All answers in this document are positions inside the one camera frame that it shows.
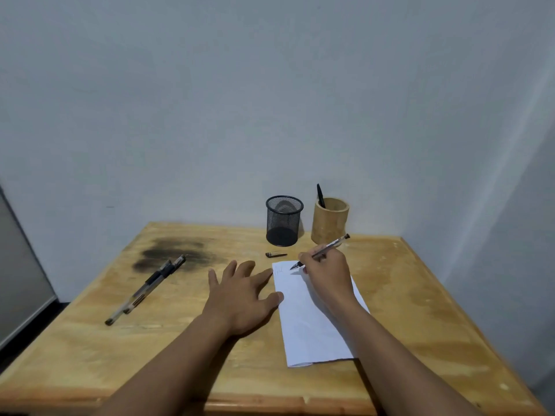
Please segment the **person's right hand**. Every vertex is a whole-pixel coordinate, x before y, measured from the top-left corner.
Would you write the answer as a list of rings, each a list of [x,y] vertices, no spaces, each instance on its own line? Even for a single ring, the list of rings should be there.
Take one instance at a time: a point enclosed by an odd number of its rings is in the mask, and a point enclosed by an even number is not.
[[[364,311],[356,299],[345,255],[343,273],[309,275],[309,279],[319,299],[338,320],[345,320]]]

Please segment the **person's left hand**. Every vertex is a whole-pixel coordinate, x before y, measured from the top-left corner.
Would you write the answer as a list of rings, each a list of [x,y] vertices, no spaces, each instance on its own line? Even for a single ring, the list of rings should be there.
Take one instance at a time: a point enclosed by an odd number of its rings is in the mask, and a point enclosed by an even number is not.
[[[267,268],[260,273],[251,274],[246,278],[235,278],[235,270],[239,264],[231,261],[218,278],[219,286],[209,297],[199,320],[207,328],[210,335],[226,340],[232,335],[244,335],[260,325],[268,318],[259,317],[259,294],[273,275]]]

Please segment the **clear black gel pen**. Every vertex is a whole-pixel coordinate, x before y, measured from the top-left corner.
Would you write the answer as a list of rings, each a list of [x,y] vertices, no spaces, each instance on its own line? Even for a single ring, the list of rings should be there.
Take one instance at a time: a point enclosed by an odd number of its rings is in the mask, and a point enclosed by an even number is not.
[[[327,244],[324,248],[322,248],[321,250],[315,252],[311,257],[314,260],[320,259],[322,258],[325,254],[327,254],[328,251],[335,249],[336,247],[338,247],[340,244],[343,243],[343,241],[349,239],[351,236],[346,233],[345,235],[343,235],[342,237],[339,237],[337,239],[335,239],[334,241],[330,242],[329,244]],[[298,261],[295,265],[293,265],[290,268],[290,271],[296,270],[298,268],[303,267],[305,264],[303,264],[301,261]]]

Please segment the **white paper sheet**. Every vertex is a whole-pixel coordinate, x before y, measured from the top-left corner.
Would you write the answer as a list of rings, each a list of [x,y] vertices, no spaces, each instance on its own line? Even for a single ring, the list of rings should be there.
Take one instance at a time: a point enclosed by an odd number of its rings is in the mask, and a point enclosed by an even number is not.
[[[284,294],[279,305],[281,331],[289,368],[355,359],[344,330],[318,297],[303,269],[294,261],[273,264],[275,290]]]

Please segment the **person's right forearm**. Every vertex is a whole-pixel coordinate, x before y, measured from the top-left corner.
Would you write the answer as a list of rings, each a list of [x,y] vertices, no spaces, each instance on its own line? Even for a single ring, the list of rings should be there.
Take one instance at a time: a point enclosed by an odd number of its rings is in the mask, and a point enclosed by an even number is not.
[[[481,416],[482,413],[420,362],[355,298],[331,302],[366,377],[388,416]]]

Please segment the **person's left forearm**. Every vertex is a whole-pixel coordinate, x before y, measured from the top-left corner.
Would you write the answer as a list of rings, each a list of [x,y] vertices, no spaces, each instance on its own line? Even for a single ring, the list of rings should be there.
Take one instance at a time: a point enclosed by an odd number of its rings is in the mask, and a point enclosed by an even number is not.
[[[93,416],[177,416],[195,380],[233,332],[233,319],[202,313]]]

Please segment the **bamboo pen holder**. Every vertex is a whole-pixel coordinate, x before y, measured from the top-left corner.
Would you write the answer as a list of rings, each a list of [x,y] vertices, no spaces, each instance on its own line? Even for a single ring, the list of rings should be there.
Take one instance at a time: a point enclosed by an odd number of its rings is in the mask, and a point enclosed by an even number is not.
[[[346,234],[350,210],[348,203],[336,197],[323,197],[325,207],[315,203],[311,240],[315,244],[328,244]]]

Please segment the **black mesh pen holder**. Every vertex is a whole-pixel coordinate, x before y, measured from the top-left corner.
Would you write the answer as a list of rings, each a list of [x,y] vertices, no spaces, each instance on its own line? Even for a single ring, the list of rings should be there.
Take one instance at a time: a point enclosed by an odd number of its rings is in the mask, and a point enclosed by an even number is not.
[[[267,199],[267,241],[277,247],[290,247],[299,238],[304,204],[293,196],[276,195]]]

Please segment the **clear capped gel pen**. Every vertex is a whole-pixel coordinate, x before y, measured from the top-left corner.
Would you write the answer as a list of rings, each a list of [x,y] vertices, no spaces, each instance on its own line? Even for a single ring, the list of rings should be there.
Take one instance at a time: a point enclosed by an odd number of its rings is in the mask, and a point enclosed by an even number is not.
[[[144,284],[132,294],[110,317],[104,322],[106,326],[111,326],[139,296],[143,294],[147,288],[161,276],[162,271],[171,264],[171,260],[166,260],[145,282]]]
[[[159,278],[157,278],[140,296],[127,308],[124,310],[124,314],[129,314],[134,308],[136,308],[159,284],[161,284],[166,278],[175,273],[182,264],[186,262],[186,257],[184,255],[179,256],[174,262],[171,262],[163,271]]]

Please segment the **grey cabinet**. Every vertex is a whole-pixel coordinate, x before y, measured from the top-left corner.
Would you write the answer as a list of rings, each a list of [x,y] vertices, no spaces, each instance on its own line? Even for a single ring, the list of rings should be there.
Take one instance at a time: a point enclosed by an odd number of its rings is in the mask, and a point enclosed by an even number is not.
[[[0,187],[0,350],[57,298]]]

